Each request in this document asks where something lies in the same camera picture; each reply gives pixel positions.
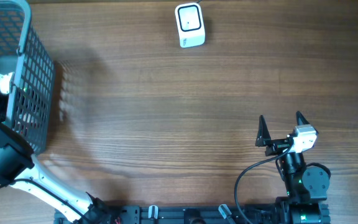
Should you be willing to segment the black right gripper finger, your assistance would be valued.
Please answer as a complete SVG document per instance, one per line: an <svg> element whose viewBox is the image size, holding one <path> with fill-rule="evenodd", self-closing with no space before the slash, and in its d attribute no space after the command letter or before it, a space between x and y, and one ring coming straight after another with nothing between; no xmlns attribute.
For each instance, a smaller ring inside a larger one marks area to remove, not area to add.
<svg viewBox="0 0 358 224"><path fill-rule="evenodd" d="M255 146L263 147L271 145L271 137L269 130L267 128L267 124L265 122L265 118L263 115L259 116L259 128L257 132L257 137L255 140Z"/></svg>
<svg viewBox="0 0 358 224"><path fill-rule="evenodd" d="M298 126L310 124L300 111L296 112L296 122Z"/></svg>

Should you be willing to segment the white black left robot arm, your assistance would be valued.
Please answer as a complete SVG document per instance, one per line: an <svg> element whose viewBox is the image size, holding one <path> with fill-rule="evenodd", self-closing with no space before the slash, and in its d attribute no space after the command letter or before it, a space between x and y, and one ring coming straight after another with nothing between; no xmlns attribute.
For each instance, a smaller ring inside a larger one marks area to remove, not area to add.
<svg viewBox="0 0 358 224"><path fill-rule="evenodd" d="M106 223L111 218L102 200L61 181L19 133L0 122L0 189L8 186L44 201L71 223Z"/></svg>

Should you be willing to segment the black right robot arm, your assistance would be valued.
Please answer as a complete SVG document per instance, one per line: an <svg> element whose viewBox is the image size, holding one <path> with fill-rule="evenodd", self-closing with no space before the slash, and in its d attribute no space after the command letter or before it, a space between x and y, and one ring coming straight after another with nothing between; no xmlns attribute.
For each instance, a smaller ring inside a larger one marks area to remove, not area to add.
<svg viewBox="0 0 358 224"><path fill-rule="evenodd" d="M269 211L261 212L262 223L315 223L331 222L327 200L331 171L320 163L305 162L303 153L312 149L318 131L300 111L296 112L297 125L283 139L270 137L265 118L259 117L255 141L265 147L266 156L277 156L276 167L287 190L286 197L278 197Z"/></svg>

